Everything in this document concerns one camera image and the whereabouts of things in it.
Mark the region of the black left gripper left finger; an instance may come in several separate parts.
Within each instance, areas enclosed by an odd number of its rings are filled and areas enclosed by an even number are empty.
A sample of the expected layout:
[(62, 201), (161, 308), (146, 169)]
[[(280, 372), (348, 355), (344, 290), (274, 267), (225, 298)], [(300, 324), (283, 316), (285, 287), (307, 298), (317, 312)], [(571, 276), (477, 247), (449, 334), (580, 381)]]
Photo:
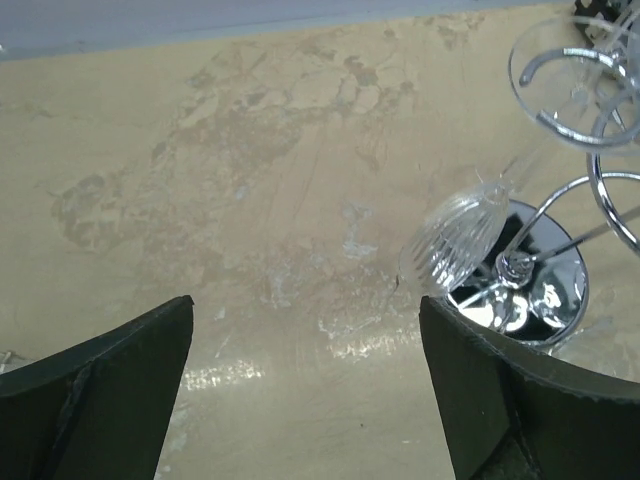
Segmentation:
[(4, 479), (151, 479), (194, 328), (176, 297), (1, 376)]

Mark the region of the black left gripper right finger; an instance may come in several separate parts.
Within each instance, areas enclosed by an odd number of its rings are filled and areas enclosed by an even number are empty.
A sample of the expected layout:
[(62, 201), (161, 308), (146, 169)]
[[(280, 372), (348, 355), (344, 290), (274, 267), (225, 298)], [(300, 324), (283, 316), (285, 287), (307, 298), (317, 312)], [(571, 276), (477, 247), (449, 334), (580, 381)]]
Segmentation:
[(636, 479), (639, 386), (424, 297), (419, 323), (458, 479)]

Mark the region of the clear ribbed wine glass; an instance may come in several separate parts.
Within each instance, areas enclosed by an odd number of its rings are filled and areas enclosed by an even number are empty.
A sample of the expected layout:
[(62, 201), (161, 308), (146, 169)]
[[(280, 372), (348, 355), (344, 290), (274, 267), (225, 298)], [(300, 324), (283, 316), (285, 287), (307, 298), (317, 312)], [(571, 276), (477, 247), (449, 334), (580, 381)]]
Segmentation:
[(510, 197), (558, 144), (627, 154), (639, 135), (639, 36), (631, 21), (586, 16), (540, 22), (508, 60), (513, 94), (533, 131), (492, 181), (447, 198), (403, 248), (400, 275), (421, 294), (444, 297), (496, 244)]

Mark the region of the chrome wine glass rack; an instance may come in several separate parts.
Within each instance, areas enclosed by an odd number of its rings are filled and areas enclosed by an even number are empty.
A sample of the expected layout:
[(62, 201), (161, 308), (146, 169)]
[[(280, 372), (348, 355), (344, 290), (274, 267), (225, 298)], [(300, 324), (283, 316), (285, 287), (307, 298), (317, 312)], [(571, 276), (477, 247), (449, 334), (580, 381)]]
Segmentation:
[[(555, 171), (551, 152), (532, 173)], [(581, 152), (585, 174), (554, 188), (538, 205), (519, 201), (520, 190), (510, 197), (494, 247), (463, 284), (438, 300), (471, 322), (529, 345), (551, 345), (572, 333), (590, 294), (580, 246), (610, 232), (630, 250), (639, 248), (629, 228), (638, 209), (618, 210), (608, 189), (612, 180), (637, 182), (638, 174), (605, 170), (602, 157), (610, 151)]]

